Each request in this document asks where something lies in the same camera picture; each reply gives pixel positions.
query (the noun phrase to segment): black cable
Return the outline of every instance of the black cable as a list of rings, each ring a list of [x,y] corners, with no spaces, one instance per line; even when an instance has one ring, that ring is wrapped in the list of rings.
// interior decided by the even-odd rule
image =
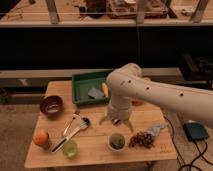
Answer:
[[[136,32],[137,32],[137,44],[138,44],[138,64],[141,65],[141,38],[140,38],[140,27],[136,21]]]
[[[178,148],[177,148],[177,146],[176,146],[176,144],[175,144],[175,142],[174,142],[175,129],[174,129],[173,125],[172,125],[172,122],[171,122],[166,116],[164,116],[164,118],[167,120],[167,122],[169,123],[169,125],[170,125],[170,127],[171,127],[171,129],[172,129],[172,132],[171,132],[171,135],[172,135],[172,142],[173,142],[173,144],[174,144],[174,146],[175,146],[175,149],[176,149],[176,151],[177,151],[177,153],[178,153],[178,157],[180,157],[182,163],[185,165],[186,163],[185,163],[185,161],[184,161],[182,155],[180,154],[180,151],[178,150]],[[181,164],[180,159],[177,158],[178,164],[179,164],[179,166],[181,167],[182,164]]]
[[[190,169],[191,168],[195,168],[195,169],[197,169],[197,170],[199,170],[199,171],[202,171],[199,167],[197,167],[197,166],[195,166],[195,165],[191,165],[191,164],[184,164],[183,166],[181,166],[179,169],[178,169],[178,171],[181,171],[183,168],[185,168],[185,167],[189,167]]]
[[[205,154],[205,152],[207,151],[208,145],[207,145],[207,143],[205,143],[205,145],[206,145],[206,146],[205,146],[204,150],[203,150],[202,152],[200,152],[199,155],[196,156],[196,157],[191,161],[190,164],[185,164],[185,165],[181,166],[181,167],[179,168],[178,171],[181,171],[181,170],[182,170],[183,168],[185,168],[185,167],[189,167],[189,171],[191,171],[192,168],[196,168],[197,170],[202,171],[199,167],[197,167],[197,166],[194,165],[194,162],[195,162],[196,160],[198,160],[200,157],[202,157],[202,156]]]
[[[204,141],[204,143],[205,143],[205,145],[206,145],[206,148],[208,149],[208,144],[207,144],[207,142]],[[194,144],[195,144],[197,150],[199,151],[199,153],[201,154],[201,150],[200,150],[200,148],[198,147],[197,142],[195,142]],[[201,157],[202,157],[202,159],[203,159],[206,163],[208,163],[209,165],[213,166],[213,163],[210,162],[208,159],[206,159],[204,155],[202,155]]]
[[[204,148],[203,152],[199,153],[199,155],[191,161],[190,165],[193,165],[196,160],[198,160],[200,157],[202,157],[205,154],[205,152],[207,151],[207,149],[208,149],[208,145],[207,145],[207,143],[205,143],[205,148]]]

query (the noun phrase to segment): green tray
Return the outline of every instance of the green tray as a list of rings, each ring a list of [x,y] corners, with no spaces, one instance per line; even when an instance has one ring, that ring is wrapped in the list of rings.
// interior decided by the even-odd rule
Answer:
[[[101,84],[103,82],[106,82],[106,77],[110,72],[112,72],[112,70],[73,75],[72,76],[73,103],[76,105],[90,105],[108,102],[109,97],[93,99],[88,96],[88,92],[92,87],[102,90]]]

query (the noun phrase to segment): glass cup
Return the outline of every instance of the glass cup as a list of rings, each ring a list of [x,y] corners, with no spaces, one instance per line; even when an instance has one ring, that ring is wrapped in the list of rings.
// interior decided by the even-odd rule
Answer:
[[[120,152],[125,146],[125,137],[120,133],[113,133],[109,136],[109,148],[113,152]]]
[[[74,140],[68,140],[66,143],[64,143],[62,147],[62,153],[67,158],[74,158],[78,153],[78,146]]]

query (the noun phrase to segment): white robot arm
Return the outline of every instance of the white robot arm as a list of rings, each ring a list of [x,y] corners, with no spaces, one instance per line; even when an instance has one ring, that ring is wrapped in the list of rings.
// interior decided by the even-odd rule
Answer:
[[[110,118],[129,120],[134,97],[213,127],[212,91],[145,80],[141,68],[133,63],[110,73],[107,85],[111,92]]]

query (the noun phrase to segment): utensil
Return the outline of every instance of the utensil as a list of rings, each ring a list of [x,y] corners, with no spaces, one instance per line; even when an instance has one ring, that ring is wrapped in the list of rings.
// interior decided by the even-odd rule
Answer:
[[[79,126],[77,126],[68,136],[66,136],[64,139],[61,140],[53,149],[52,153],[56,153],[65,142],[67,142],[70,138],[72,138],[77,132],[81,130],[85,130],[90,125],[90,120],[88,118],[82,118],[82,122]]]
[[[62,138],[64,138],[66,136],[66,133],[67,133],[68,129],[70,128],[72,122],[79,116],[79,113],[80,113],[80,110],[76,109],[75,112],[73,113],[72,120],[69,122],[69,124],[67,125],[67,127],[61,133]]]

